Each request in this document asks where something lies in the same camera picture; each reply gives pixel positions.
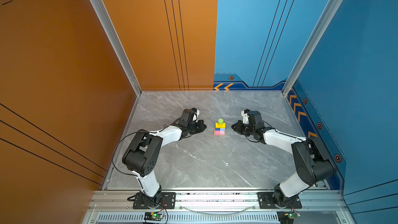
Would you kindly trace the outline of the yellow rectangular block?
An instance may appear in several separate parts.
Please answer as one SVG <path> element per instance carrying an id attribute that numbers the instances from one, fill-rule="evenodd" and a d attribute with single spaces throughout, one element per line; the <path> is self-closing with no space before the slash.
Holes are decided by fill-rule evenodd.
<path id="1" fill-rule="evenodd" d="M 216 129 L 225 129 L 226 128 L 226 124 L 224 122 L 223 123 L 217 122 L 217 123 L 215 123 L 215 128 Z"/>

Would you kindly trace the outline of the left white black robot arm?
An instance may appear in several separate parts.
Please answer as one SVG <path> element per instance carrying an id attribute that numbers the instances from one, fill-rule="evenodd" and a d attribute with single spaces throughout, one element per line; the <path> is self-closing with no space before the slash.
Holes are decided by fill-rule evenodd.
<path id="1" fill-rule="evenodd" d="M 199 119 L 199 115 L 200 111 L 196 108 L 185 109 L 181 117 L 161 130 L 137 131 L 122 157 L 122 163 L 141 187 L 135 200 L 150 208 L 161 204 L 162 188 L 154 172 L 161 148 L 202 133 L 207 126 Z"/>

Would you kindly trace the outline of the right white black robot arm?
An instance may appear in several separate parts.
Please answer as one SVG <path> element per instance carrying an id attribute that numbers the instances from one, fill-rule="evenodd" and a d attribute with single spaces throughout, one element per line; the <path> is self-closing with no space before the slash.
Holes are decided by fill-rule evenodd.
<path id="1" fill-rule="evenodd" d="M 274 188 L 271 203 L 278 208 L 291 206 L 299 193 L 319 181 L 336 174 L 337 168 L 320 139 L 310 139 L 283 133 L 263 124 L 249 124 L 239 120 L 232 130 L 255 142 L 270 145 L 293 155 L 296 171 Z"/>

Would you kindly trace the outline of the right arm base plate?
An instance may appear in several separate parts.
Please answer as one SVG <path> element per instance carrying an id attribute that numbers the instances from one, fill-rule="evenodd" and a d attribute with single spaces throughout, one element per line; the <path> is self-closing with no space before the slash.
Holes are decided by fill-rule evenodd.
<path id="1" fill-rule="evenodd" d="M 301 209 L 302 203 L 298 195 L 285 197 L 280 192 L 259 192 L 257 193 L 260 209 Z"/>

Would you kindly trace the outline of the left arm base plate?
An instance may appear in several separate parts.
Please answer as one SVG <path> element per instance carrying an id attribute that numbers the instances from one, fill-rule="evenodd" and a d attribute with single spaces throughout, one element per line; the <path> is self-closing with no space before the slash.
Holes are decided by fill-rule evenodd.
<path id="1" fill-rule="evenodd" d="M 176 202 L 175 192 L 162 192 L 154 198 L 145 196 L 139 191 L 134 196 L 133 209 L 174 209 Z"/>

